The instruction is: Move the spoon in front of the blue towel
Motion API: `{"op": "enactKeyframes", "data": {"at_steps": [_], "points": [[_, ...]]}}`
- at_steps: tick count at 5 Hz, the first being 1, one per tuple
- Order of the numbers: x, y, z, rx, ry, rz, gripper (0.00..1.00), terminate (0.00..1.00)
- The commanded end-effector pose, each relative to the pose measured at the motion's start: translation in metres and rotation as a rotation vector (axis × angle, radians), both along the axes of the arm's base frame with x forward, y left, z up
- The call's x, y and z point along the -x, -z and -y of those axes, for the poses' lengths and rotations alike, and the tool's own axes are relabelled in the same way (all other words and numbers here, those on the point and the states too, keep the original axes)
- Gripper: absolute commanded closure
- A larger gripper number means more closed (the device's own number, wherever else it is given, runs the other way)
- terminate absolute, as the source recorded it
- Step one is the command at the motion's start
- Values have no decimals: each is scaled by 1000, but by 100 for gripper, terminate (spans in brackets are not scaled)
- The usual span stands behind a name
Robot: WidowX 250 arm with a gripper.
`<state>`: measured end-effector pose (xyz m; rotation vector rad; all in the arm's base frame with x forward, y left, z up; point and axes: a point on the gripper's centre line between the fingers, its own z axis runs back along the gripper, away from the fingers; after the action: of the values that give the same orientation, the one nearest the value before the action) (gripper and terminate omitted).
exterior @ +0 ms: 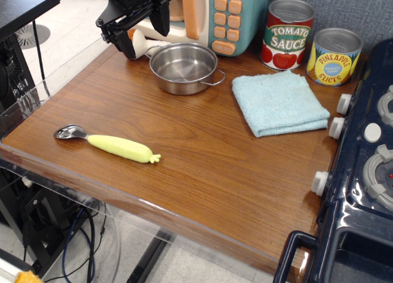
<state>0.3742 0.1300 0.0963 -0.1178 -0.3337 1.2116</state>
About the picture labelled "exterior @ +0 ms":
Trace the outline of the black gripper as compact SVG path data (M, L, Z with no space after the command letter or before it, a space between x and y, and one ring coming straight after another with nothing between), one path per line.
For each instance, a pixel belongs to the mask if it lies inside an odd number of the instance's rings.
M112 42L129 60L135 60L133 43L127 31L148 18L156 32L167 36L170 30L170 0L108 0L96 26L106 42Z

